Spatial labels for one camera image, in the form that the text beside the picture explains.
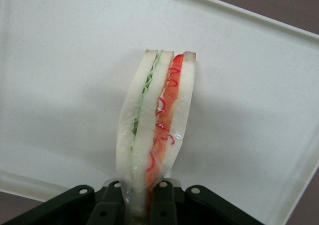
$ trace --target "white tray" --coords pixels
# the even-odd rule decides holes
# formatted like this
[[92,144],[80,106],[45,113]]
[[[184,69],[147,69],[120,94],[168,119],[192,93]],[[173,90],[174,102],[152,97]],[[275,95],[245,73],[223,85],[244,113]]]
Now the white tray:
[[319,162],[319,36],[217,0],[0,0],[0,189],[46,200],[115,178],[146,49],[197,53],[172,176],[284,224]]

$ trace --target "red marking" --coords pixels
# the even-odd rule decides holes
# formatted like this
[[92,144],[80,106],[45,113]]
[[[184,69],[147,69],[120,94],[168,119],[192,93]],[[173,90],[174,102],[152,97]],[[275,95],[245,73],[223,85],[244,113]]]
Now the red marking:
[[146,172],[149,172],[150,170],[152,170],[155,167],[155,157],[152,151],[150,151],[150,156],[151,156],[151,165],[149,166],[149,168],[146,170]]
[[168,82],[171,82],[171,81],[174,82],[174,84],[168,83],[167,87],[177,87],[178,86],[178,82],[176,80],[174,80],[174,79],[168,79],[167,81]]
[[172,139],[172,143],[171,145],[174,145],[175,144],[175,139],[173,138],[173,136],[171,134],[169,134],[170,138]]
[[170,74],[177,74],[177,73],[180,73],[180,69],[177,69],[177,68],[169,68],[169,70],[174,70],[175,72],[172,72]]
[[159,100],[160,100],[160,101],[161,101],[161,103],[162,103],[162,108],[160,109],[160,108],[158,107],[157,115],[158,115],[159,113],[164,112],[164,110],[165,110],[165,108],[166,108],[165,100],[163,100],[163,99],[162,99],[162,98],[160,98],[160,97],[159,97]]
[[155,125],[156,125],[156,127],[159,127],[159,128],[161,128],[161,129],[163,129],[163,130],[169,132],[169,129],[165,128],[163,124],[155,124]]

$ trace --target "tomato slice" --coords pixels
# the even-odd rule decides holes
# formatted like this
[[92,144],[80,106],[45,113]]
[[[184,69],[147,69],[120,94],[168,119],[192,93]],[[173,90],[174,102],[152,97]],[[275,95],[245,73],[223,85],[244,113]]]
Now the tomato slice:
[[171,140],[170,145],[174,145],[174,137],[169,131],[174,112],[174,102],[178,97],[183,57],[183,54],[179,54],[174,58],[166,76],[165,86],[159,97],[153,146],[149,155],[149,167],[146,170],[146,186],[148,188],[152,188],[159,178],[169,138]]

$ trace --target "clear plastic wrap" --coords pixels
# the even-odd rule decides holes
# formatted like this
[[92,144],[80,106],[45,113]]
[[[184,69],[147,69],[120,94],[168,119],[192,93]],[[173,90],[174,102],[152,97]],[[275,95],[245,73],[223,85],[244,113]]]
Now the clear plastic wrap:
[[122,107],[116,166],[128,213],[145,218],[153,187],[180,150],[194,82],[195,53],[147,50]]

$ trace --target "gray background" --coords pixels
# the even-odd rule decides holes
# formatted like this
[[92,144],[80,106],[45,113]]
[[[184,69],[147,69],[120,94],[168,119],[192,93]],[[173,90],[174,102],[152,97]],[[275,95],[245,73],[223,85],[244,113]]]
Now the gray background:
[[[221,0],[269,18],[319,34],[319,0]],[[287,225],[319,224],[319,170],[297,204]],[[0,223],[41,204],[0,192]]]

